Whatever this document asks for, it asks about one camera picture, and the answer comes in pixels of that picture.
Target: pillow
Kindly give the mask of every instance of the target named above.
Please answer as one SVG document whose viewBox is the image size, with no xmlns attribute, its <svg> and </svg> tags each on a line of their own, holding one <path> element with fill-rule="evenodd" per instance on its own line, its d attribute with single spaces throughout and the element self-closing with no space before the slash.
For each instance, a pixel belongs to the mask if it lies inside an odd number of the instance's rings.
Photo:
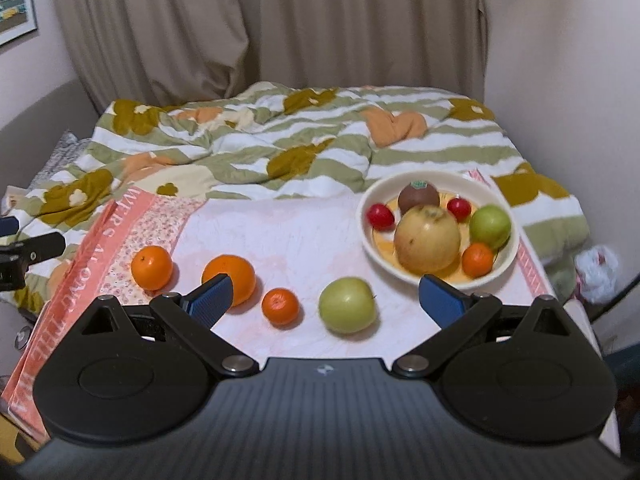
<svg viewBox="0 0 640 480">
<path fill-rule="evenodd" d="M 91 139 L 78 139 L 73 133 L 65 132 L 53 149 L 44 167 L 33 177 L 29 184 L 29 191 L 34 189 L 39 183 L 49 180 L 54 174 L 62 170 L 67 164 L 74 162 L 86 147 Z"/>
</svg>

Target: blue gripper pad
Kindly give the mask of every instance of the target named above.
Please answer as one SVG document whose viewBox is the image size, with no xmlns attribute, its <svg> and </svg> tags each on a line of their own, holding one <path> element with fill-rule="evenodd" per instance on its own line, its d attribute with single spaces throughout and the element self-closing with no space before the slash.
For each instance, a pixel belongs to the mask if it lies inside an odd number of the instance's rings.
<svg viewBox="0 0 640 480">
<path fill-rule="evenodd" d="M 0 237 L 15 235 L 20 228 L 18 219 L 13 216 L 0 218 Z"/>
<path fill-rule="evenodd" d="M 444 329 L 457 321 L 470 307 L 470 298 L 435 276 L 423 276 L 418 285 L 422 309 Z"/>
<path fill-rule="evenodd" d="M 182 298 L 180 306 L 198 323 L 211 329 L 234 300 L 234 286 L 226 274 L 218 274 Z"/>
</svg>

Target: striped comforter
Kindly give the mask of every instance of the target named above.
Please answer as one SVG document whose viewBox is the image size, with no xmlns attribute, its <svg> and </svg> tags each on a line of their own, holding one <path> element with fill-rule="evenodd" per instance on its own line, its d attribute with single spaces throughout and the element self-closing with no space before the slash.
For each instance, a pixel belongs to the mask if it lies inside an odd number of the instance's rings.
<svg viewBox="0 0 640 480">
<path fill-rule="evenodd" d="M 130 186 L 210 199 L 328 197 L 417 168 L 497 177 L 544 262 L 588 236 L 575 197 L 535 173 L 479 102 L 433 88 L 261 82 L 233 99 L 181 107 L 113 102 L 86 152 L 12 211 L 18 238 L 58 230 L 68 247 L 31 267 L 27 287 L 5 299 L 39 313 L 106 202 Z"/>
</svg>

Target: screw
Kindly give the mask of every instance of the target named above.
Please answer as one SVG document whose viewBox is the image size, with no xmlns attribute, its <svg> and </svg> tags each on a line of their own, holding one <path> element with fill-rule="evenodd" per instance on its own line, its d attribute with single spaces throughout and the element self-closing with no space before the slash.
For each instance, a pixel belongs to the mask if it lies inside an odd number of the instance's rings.
<svg viewBox="0 0 640 480">
<path fill-rule="evenodd" d="M 14 340 L 14 348 L 16 350 L 23 350 L 27 343 L 29 342 L 29 338 L 31 336 L 32 329 L 29 326 L 23 327 L 20 332 L 17 333 Z"/>
<path fill-rule="evenodd" d="M 182 301 L 182 295 L 179 292 L 165 292 L 162 294 L 162 297 L 173 301 L 178 306 L 180 306 L 180 302 Z"/>
<path fill-rule="evenodd" d="M 416 354 L 403 355 L 396 363 L 405 372 L 423 372 L 429 367 L 429 360 Z"/>
<path fill-rule="evenodd" d="M 476 301 L 480 301 L 492 297 L 492 294 L 489 294 L 488 292 L 474 292 L 471 297 Z"/>
<path fill-rule="evenodd" d="M 245 372 L 254 365 L 254 360 L 246 355 L 230 355 L 222 360 L 222 367 L 229 372 Z"/>
</svg>

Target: orange fruit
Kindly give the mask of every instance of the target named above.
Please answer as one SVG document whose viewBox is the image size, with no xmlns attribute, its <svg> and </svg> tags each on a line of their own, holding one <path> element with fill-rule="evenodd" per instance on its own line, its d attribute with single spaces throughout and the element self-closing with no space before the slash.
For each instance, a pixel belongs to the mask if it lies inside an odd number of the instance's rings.
<svg viewBox="0 0 640 480">
<path fill-rule="evenodd" d="M 248 300 L 255 290 L 255 271 L 252 264 L 244 258 L 234 254 L 221 254 L 213 258 L 202 273 L 202 283 L 208 282 L 217 274 L 228 274 L 234 286 L 234 301 L 236 306 Z"/>
<path fill-rule="evenodd" d="M 295 321 L 299 312 L 298 298 L 286 288 L 274 288 L 262 298 L 262 313 L 275 326 L 284 326 Z"/>
<path fill-rule="evenodd" d="M 171 255 L 162 247 L 149 245 L 139 250 L 131 261 L 131 275 L 145 290 L 163 288 L 174 272 Z"/>
<path fill-rule="evenodd" d="M 462 253 L 462 270 L 470 278 L 480 278 L 491 272 L 494 252 L 488 245 L 475 242 Z"/>
</svg>

